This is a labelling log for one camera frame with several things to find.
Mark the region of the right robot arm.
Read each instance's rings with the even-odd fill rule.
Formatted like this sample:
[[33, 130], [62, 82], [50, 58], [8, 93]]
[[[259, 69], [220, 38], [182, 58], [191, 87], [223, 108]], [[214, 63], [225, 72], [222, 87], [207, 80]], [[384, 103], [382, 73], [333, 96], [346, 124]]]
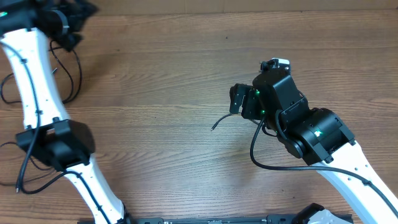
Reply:
[[397, 197], [371, 167], [354, 134], [326, 108], [310, 108], [291, 76], [290, 62], [272, 58], [261, 62], [251, 85], [230, 88], [230, 114], [257, 122], [256, 132], [273, 130], [287, 152], [304, 166], [270, 166], [249, 155], [263, 169], [315, 170], [347, 201], [363, 223], [397, 223]]

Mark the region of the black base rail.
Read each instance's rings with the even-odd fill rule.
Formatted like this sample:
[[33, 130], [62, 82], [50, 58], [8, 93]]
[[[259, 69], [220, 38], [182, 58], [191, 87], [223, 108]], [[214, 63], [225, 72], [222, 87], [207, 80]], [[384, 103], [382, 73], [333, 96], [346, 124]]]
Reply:
[[312, 203], [298, 214], [270, 214], [263, 217], [233, 218], [130, 218], [136, 224], [290, 224], [290, 223], [354, 223], [352, 215], [335, 215], [319, 204]]

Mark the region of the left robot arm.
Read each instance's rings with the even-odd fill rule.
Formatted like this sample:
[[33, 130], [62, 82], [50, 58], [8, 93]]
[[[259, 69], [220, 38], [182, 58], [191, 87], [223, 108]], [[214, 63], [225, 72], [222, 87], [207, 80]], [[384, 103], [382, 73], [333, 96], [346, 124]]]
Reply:
[[1, 2], [1, 47], [13, 69], [24, 114], [17, 145], [27, 157], [53, 167], [68, 179], [91, 210], [95, 223], [131, 223], [95, 158], [89, 127], [67, 113], [48, 55], [56, 42], [72, 51], [97, 8], [88, 1]]

